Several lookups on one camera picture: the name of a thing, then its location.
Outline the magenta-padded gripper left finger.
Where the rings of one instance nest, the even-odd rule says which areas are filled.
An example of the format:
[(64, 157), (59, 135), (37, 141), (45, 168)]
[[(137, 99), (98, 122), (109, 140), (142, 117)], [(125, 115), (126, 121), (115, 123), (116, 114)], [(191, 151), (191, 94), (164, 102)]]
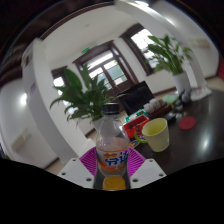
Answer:
[(93, 147), (80, 158), (72, 158), (58, 176), (78, 186), (92, 189), (97, 174), (96, 148)]

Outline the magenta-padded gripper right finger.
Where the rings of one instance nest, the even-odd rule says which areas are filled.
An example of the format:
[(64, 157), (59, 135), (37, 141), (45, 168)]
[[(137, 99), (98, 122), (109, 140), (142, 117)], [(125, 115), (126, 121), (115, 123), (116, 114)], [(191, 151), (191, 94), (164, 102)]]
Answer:
[(127, 173), (130, 188), (140, 188), (166, 176), (154, 159), (146, 159), (133, 148), (129, 149)]

